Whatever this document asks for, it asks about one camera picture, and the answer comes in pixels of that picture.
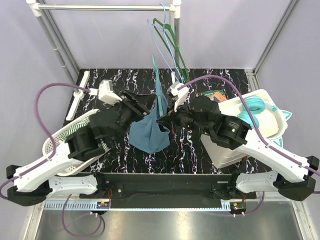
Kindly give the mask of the green velvet hanger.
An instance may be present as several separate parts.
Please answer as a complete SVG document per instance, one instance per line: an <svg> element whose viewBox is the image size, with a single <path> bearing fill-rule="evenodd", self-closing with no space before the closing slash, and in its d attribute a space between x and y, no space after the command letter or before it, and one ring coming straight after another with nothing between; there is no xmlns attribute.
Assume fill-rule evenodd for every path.
<svg viewBox="0 0 320 240"><path fill-rule="evenodd" d="M152 21L148 20L149 26L153 27L163 45L168 51L173 61L173 68L177 71L176 79L180 82L186 83L190 81L190 75L188 67L185 64L183 56L180 51L180 45L178 43L178 34L175 34L176 27L171 27L170 23L167 23L167 13L170 11L166 9L166 6L160 4L160 10L163 11L163 21L153 18Z"/></svg>

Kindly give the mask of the green striped tank top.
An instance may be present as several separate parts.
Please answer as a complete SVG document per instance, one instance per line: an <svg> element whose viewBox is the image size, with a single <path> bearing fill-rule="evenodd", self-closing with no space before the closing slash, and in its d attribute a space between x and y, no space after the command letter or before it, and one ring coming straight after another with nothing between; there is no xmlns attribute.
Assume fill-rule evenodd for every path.
<svg viewBox="0 0 320 240"><path fill-rule="evenodd" d="M71 134L75 133L77 130L79 130L80 128L83 127L87 127L88 124L87 123L78 123L76 125L71 126L67 131L65 131L62 136L60 137L60 142L65 142L67 137L70 136ZM103 141L100 140L101 146L104 149L105 152L108 151L108 147L107 144Z"/></svg>

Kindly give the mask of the teal tank top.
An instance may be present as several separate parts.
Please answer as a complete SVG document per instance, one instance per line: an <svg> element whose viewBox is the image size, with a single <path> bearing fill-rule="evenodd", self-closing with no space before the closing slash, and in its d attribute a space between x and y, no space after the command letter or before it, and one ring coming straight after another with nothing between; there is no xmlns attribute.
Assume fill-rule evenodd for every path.
<svg viewBox="0 0 320 240"><path fill-rule="evenodd" d="M168 102L160 85L155 87L156 99L150 113L133 122L129 130L129 144L148 154L162 151L170 145L170 130L157 123L167 113Z"/></svg>

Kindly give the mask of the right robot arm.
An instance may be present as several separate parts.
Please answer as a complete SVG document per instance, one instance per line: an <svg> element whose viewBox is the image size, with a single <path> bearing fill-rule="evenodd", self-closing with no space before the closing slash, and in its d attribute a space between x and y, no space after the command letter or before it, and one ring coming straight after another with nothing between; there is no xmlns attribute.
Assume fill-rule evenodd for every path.
<svg viewBox="0 0 320 240"><path fill-rule="evenodd" d="M312 174L318 169L318 158L298 156L259 137L248 123L221 113L218 103L204 95L170 109L157 122L171 130L181 127L200 132L209 137L210 149L219 147L241 152L272 169L264 173L233 175L222 191L226 194L223 199L236 199L251 192L278 192L290 200L303 201L315 193L316 180Z"/></svg>

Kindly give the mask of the teal plastic hanger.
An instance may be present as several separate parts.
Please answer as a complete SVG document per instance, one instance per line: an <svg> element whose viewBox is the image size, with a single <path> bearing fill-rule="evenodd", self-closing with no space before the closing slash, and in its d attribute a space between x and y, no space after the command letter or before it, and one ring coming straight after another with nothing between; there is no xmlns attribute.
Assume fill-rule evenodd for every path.
<svg viewBox="0 0 320 240"><path fill-rule="evenodd" d="M152 55L152 63L153 63L153 68L155 71L155 94L157 96L157 112L158 112L158 117L162 117L164 115L163 112L163 104L162 104L162 89L161 89L161 82L160 82L160 72L159 69L156 65L156 59L155 56Z"/></svg>

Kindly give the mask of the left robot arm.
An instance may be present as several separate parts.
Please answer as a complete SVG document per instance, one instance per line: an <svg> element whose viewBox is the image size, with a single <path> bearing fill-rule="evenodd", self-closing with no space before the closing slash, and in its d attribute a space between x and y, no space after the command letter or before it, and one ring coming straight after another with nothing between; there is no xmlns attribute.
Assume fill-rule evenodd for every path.
<svg viewBox="0 0 320 240"><path fill-rule="evenodd" d="M156 95L135 94L127 90L119 94L107 91L99 92L98 99L110 107L84 114L88 121L83 126L78 125L80 117L69 123L63 131L72 127L76 130L40 159L23 167L7 167L7 178L13 181L13 186L7 189L7 200L29 207L46 198L68 195L103 198L108 193L107 184L97 180L93 174L59 176L59 173L78 164L84 168L85 164L117 145L132 122L140 121L150 113Z"/></svg>

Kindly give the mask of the light blue wire hanger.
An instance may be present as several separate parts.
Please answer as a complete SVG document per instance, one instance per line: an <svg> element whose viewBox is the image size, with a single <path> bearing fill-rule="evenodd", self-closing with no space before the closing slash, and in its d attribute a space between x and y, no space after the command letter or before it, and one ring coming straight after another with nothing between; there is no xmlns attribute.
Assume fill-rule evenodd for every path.
<svg viewBox="0 0 320 240"><path fill-rule="evenodd" d="M182 73L180 64L178 63L180 47L178 41L175 40L176 35L170 23L167 23L167 14L170 10L166 9L163 3L159 4L160 11L163 12L163 20L154 17L147 19L147 25L155 48L160 54L163 62L172 73L175 74L175 79L183 82L186 78Z"/></svg>

